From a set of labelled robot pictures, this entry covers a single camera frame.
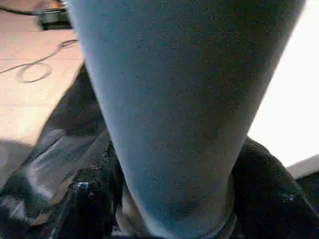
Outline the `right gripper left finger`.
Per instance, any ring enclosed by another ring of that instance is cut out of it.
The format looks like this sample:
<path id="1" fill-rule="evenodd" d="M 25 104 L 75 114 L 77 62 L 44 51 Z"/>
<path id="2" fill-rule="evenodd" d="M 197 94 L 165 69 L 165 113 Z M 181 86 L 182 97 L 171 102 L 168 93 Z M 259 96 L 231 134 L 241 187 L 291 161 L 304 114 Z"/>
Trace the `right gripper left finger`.
<path id="1" fill-rule="evenodd" d="M 123 173 L 108 133 L 102 133 L 84 156 L 85 164 L 59 191 L 31 239 L 108 239 L 121 204 Z"/>

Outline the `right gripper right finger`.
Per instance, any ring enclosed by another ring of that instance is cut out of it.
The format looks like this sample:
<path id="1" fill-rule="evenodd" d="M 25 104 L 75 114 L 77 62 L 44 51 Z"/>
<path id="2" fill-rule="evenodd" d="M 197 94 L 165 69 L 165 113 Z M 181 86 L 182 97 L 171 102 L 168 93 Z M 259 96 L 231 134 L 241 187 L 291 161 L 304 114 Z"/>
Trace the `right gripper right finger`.
<path id="1" fill-rule="evenodd" d="M 247 239 L 317 239 L 319 215 L 293 176 L 246 138 L 234 168 L 235 213 Z"/>

